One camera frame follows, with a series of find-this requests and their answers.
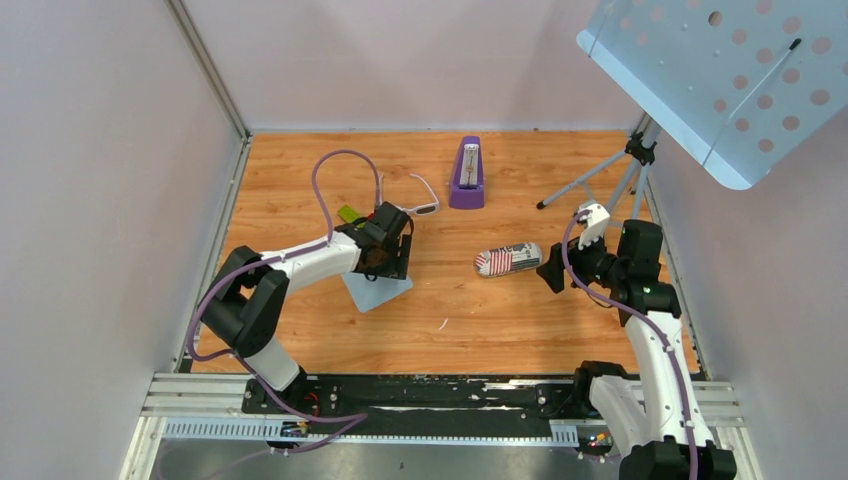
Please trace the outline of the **flag pattern glasses case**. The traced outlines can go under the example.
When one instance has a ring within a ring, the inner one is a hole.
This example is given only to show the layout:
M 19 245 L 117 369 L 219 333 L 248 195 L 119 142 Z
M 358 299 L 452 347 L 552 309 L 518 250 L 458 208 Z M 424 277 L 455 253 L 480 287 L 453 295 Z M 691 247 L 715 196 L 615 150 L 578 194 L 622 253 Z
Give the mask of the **flag pattern glasses case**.
M 522 242 L 480 252 L 474 260 L 476 272 L 493 278 L 532 270 L 543 262 L 543 252 L 534 242 Z

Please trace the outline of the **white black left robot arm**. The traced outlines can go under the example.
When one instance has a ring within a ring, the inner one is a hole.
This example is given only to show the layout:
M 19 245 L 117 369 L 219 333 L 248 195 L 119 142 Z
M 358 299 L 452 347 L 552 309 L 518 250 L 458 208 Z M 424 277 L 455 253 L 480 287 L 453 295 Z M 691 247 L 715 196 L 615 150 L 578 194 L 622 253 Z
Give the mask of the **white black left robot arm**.
M 256 252 L 234 249 L 194 315 L 268 388 L 283 413 L 306 400 L 305 373 L 276 337 L 288 295 L 339 277 L 359 312 L 369 312 L 410 290 L 412 218 L 389 202 L 331 235 L 296 247 Z

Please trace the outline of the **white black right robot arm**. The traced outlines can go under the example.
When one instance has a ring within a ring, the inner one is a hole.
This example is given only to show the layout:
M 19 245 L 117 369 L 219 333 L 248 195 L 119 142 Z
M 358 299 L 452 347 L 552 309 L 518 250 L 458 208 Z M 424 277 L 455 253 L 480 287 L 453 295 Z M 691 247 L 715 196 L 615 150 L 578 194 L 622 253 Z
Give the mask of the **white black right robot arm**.
M 604 210 L 580 209 L 552 246 L 538 275 L 559 293 L 567 285 L 614 307 L 636 354 L 643 398 L 636 399 L 625 369 L 585 361 L 567 405 L 584 417 L 605 421 L 620 453 L 622 479 L 733 479 L 731 451 L 718 447 L 687 371 L 682 309 L 675 288 L 660 281 L 662 228 L 624 222 L 616 253 L 608 252 Z

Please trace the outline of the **light blue cleaning cloth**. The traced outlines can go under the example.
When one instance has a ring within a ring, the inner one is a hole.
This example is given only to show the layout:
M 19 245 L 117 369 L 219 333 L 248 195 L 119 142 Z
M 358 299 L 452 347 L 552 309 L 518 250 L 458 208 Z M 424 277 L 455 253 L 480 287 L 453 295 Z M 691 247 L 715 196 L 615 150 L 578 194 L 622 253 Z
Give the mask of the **light blue cleaning cloth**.
M 360 313 L 372 311 L 413 287 L 411 278 L 397 280 L 378 277 L 370 281 L 358 273 L 346 273 L 341 278 Z

